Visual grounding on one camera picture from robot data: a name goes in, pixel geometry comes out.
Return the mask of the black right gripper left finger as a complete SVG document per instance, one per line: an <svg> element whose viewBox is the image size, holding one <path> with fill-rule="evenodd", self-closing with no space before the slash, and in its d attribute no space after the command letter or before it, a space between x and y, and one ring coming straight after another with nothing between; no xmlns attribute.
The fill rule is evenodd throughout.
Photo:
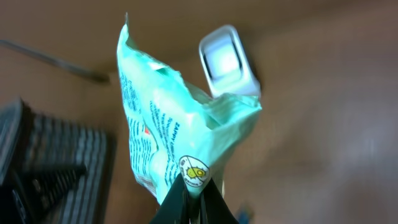
<svg viewBox="0 0 398 224"><path fill-rule="evenodd" d="M188 224L188 191L179 174L150 224Z"/></svg>

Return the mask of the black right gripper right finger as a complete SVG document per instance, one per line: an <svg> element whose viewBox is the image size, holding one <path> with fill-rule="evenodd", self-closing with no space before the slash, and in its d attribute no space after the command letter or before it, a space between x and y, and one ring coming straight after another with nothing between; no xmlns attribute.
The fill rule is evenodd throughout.
<svg viewBox="0 0 398 224"><path fill-rule="evenodd" d="M200 194L201 224L238 224L213 179Z"/></svg>

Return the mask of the teal orange snack pack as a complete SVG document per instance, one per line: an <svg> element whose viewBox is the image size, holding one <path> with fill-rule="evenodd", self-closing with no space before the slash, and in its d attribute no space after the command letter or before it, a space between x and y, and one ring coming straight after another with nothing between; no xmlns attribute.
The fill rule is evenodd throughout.
<svg viewBox="0 0 398 224"><path fill-rule="evenodd" d="M192 197L209 182L223 192L224 167L262 109L258 97L208 96L180 72L138 50L128 25L121 29L116 55L137 183L159 203L178 176Z"/></svg>

